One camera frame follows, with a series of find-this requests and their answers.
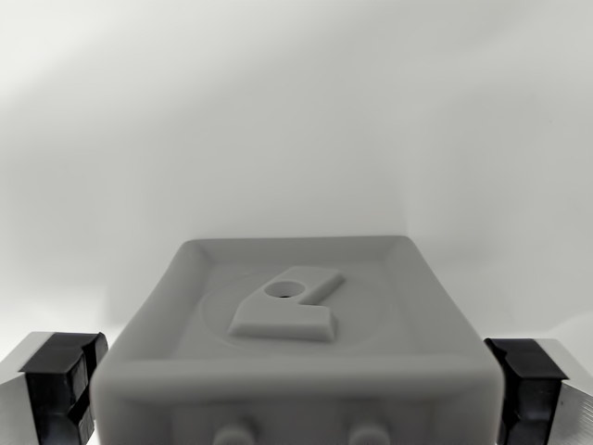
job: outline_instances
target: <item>gray box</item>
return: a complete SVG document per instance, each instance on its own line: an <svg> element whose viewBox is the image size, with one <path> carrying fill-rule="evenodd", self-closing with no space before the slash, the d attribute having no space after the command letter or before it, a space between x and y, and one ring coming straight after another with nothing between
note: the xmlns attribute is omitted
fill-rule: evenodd
<svg viewBox="0 0 593 445"><path fill-rule="evenodd" d="M492 445L503 376L407 237L217 239L91 388L103 445Z"/></svg>

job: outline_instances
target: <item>white backdrop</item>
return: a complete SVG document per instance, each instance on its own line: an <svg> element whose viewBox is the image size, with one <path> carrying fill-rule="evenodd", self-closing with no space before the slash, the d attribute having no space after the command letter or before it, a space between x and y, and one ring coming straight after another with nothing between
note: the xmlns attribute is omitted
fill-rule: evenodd
<svg viewBox="0 0 593 445"><path fill-rule="evenodd" d="M0 0L0 358L189 238L406 234L593 370L590 1Z"/></svg>

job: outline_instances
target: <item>3d printed part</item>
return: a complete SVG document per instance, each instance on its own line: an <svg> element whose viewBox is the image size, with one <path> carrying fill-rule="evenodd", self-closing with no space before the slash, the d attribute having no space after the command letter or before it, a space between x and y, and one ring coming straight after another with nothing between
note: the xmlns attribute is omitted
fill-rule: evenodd
<svg viewBox="0 0 593 445"><path fill-rule="evenodd" d="M85 444L88 384L106 352L103 334L30 333L0 363L0 443Z"/></svg>
<svg viewBox="0 0 593 445"><path fill-rule="evenodd" d="M408 238L222 239L183 244L91 402L102 445L490 445L502 390Z"/></svg>

